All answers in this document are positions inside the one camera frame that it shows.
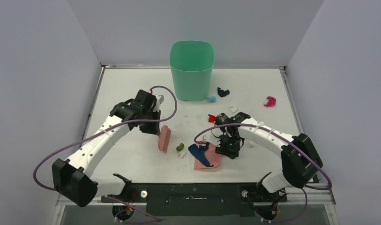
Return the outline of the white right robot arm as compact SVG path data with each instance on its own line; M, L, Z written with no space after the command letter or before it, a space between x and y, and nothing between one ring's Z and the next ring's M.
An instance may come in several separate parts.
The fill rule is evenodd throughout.
M216 146L216 153L234 159L239 156L244 141L250 140L281 159L281 169L267 173L258 182L256 194L262 201L270 200L275 192L286 187L303 188L323 166L312 140L304 133L278 132L244 112L232 117L221 113L215 125L221 133L210 131L203 139Z

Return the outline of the pink dustpan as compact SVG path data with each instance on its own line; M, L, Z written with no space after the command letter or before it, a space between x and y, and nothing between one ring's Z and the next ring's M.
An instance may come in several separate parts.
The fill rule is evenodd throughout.
M194 170L213 169L220 165L222 155L216 153L215 145L209 144L203 154L205 159L209 162L209 166L204 165L198 158L194 157Z

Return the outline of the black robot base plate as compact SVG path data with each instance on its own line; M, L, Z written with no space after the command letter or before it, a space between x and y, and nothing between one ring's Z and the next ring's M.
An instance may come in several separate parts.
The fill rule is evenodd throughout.
M255 183L132 183L116 199L144 203L154 216L254 216L251 206L264 210L287 201L285 189L273 194Z

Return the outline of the pink hand brush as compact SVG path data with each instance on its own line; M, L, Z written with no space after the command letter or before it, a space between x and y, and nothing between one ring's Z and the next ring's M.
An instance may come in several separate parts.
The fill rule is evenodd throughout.
M172 131L168 128L167 125L161 127L160 135L158 138L158 149L163 153L166 153L168 150L171 132Z

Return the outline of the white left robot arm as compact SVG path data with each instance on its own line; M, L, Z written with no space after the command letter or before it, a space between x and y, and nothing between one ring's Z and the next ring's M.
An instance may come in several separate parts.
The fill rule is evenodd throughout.
M131 197L131 181L118 173L106 177L94 176L93 172L108 151L134 127L146 134L159 135L160 105L162 95L139 90L135 98L116 104L96 137L70 155L67 159L57 159L52 165L53 184L56 191L85 207L95 197L113 195L125 202Z

